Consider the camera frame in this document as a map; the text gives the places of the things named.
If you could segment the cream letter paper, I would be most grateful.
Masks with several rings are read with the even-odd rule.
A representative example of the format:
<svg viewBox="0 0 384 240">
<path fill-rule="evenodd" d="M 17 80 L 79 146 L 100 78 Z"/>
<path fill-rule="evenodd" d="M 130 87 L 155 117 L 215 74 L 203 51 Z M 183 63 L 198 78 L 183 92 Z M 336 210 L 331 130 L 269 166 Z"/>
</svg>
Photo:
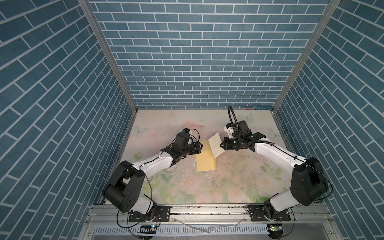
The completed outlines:
<svg viewBox="0 0 384 240">
<path fill-rule="evenodd" d="M 213 154 L 213 158 L 217 158 L 225 152 L 225 150 L 221 147 L 222 140 L 219 133 L 213 135 L 211 138 L 209 138 L 208 141 Z"/>
</svg>

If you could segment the yellow envelope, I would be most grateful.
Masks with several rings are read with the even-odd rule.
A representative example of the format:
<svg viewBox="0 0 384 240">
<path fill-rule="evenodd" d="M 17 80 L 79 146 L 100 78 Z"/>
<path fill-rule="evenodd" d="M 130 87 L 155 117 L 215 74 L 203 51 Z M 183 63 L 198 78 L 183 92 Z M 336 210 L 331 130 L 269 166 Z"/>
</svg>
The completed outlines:
<svg viewBox="0 0 384 240">
<path fill-rule="evenodd" d="M 203 145 L 202 151 L 196 155 L 197 171 L 215 171 L 217 168 L 217 159 L 213 156 L 209 141 L 201 141 L 201 144 Z"/>
</svg>

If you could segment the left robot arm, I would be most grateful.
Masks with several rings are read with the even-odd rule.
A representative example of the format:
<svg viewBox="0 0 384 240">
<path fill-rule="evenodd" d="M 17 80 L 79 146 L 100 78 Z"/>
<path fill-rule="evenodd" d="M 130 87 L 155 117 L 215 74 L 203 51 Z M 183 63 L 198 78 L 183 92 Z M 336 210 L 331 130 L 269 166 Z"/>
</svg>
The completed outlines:
<svg viewBox="0 0 384 240">
<path fill-rule="evenodd" d="M 152 218 L 157 209 L 157 203 L 152 197 L 141 194 L 145 180 L 156 173 L 177 164 L 189 155 L 202 152 L 203 144 L 184 129 L 178 133 L 171 144 L 160 150 L 160 153 L 141 162 L 119 163 L 109 180 L 102 195 L 112 203 L 121 213 L 138 212 L 146 218 Z"/>
</svg>

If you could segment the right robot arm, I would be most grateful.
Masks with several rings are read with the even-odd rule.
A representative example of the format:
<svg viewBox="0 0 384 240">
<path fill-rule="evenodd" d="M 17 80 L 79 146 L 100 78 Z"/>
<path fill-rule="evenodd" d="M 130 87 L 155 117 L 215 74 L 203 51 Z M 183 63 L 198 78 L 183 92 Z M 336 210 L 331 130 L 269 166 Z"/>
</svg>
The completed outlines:
<svg viewBox="0 0 384 240">
<path fill-rule="evenodd" d="M 308 206 L 320 200 L 329 190 L 329 181 L 316 158 L 298 156 L 273 143 L 265 135 L 252 133 L 245 121 L 228 123 L 224 131 L 227 136 L 220 144 L 224 150 L 251 150 L 291 175 L 290 187 L 265 201 L 264 212 L 269 217 L 297 205 Z"/>
</svg>

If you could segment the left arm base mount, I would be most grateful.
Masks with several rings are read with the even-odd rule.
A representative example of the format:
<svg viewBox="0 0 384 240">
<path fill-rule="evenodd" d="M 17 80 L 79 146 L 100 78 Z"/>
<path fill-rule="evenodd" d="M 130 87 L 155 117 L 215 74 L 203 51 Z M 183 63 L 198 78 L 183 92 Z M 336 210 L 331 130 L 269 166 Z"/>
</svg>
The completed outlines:
<svg viewBox="0 0 384 240">
<path fill-rule="evenodd" d="M 170 206 L 156 206 L 152 207 L 149 212 L 147 210 L 144 211 L 144 214 L 138 211 L 130 211 L 129 213 L 129 222 L 130 223 L 138 223 L 138 222 L 154 222 L 155 219 L 160 218 L 158 221 L 161 222 L 169 222 L 171 214 Z"/>
</svg>

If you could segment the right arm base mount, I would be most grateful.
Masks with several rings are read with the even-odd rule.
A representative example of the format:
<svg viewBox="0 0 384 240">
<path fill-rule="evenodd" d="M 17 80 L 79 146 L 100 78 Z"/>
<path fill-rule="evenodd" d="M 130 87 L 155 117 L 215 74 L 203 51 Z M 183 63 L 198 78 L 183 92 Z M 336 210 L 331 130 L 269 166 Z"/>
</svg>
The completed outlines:
<svg viewBox="0 0 384 240">
<path fill-rule="evenodd" d="M 247 205 L 246 211 L 250 214 L 252 222 L 262 222 L 262 221 L 282 221 L 289 222 L 291 221 L 290 214 L 288 210 L 282 212 L 276 212 L 269 206 L 265 205 Z"/>
</svg>

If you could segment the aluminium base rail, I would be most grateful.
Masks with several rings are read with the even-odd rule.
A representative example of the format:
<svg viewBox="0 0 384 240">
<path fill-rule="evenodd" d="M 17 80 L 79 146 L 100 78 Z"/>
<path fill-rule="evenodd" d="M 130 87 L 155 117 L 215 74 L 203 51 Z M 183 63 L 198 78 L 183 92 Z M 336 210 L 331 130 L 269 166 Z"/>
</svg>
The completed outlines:
<svg viewBox="0 0 384 240">
<path fill-rule="evenodd" d="M 169 205 L 169 222 L 155 220 L 151 223 L 130 223 L 129 214 L 117 214 L 112 205 L 92 207 L 83 230 L 81 240 L 340 240 L 342 235 L 325 204 L 298 206 L 288 210 L 291 221 L 252 222 L 246 211 L 247 204 L 194 204 Z M 94 236 L 96 227 L 120 227 L 131 229 L 137 225 L 145 229 L 157 229 L 162 225 L 251 225 L 266 224 L 269 235 L 213 235 L 185 237 L 149 236 Z"/>
</svg>

